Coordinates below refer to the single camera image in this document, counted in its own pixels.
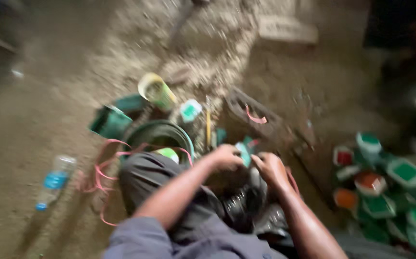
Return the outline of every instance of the plastic bottle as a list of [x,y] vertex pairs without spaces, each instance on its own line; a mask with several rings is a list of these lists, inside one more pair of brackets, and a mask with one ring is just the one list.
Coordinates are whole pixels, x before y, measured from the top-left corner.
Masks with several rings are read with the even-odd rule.
[[56,156],[53,169],[46,175],[43,189],[38,196],[38,202],[35,206],[37,210],[44,211],[51,202],[57,200],[76,164],[77,160],[75,158],[65,155]]

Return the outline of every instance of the gray shirt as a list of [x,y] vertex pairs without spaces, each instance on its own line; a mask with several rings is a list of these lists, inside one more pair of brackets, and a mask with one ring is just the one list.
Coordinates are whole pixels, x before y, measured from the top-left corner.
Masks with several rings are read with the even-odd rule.
[[172,243],[154,218],[129,218],[110,237],[104,259],[285,259],[254,235],[231,231],[217,216],[192,233],[191,244]]

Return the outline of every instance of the blue bottle cap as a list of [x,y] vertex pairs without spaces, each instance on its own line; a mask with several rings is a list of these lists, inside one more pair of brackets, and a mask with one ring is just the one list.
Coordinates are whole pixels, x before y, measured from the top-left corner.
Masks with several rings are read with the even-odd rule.
[[35,209],[38,211],[44,211],[46,208],[48,208],[46,203],[37,203],[35,206]]

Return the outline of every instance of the person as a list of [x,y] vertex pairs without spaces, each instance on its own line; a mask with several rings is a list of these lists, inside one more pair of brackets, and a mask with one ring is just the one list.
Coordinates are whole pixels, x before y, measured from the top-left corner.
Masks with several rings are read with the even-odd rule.
[[[215,171],[243,166],[238,150],[222,145],[192,168],[182,168],[155,153],[129,157],[119,173],[127,211],[134,213],[112,233],[105,259],[272,259],[286,258],[254,235],[231,230],[217,215],[214,194],[203,182]],[[345,259],[333,236],[288,181],[287,170],[272,153],[253,155],[262,178],[284,210],[300,258]]]

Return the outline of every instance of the dusty ground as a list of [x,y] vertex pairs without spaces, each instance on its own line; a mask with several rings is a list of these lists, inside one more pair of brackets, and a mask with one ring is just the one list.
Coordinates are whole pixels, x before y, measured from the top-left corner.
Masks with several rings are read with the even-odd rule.
[[[52,158],[77,157],[87,171],[103,139],[87,130],[95,110],[136,92],[148,71],[188,64],[173,91],[205,101],[237,85],[291,125],[312,120],[319,138],[358,130],[391,136],[395,125],[366,109],[381,56],[361,47],[365,1],[303,0],[296,15],[320,30],[303,52],[257,38],[256,14],[294,14],[294,2],[217,0],[194,16],[175,48],[161,46],[177,14],[171,0],[28,1],[18,17],[21,51],[0,50],[0,259],[99,258],[113,227],[73,181],[47,212],[34,204]],[[15,77],[11,69],[24,74]],[[324,223],[341,226],[299,165],[304,199]],[[107,219],[124,218],[114,199]]]

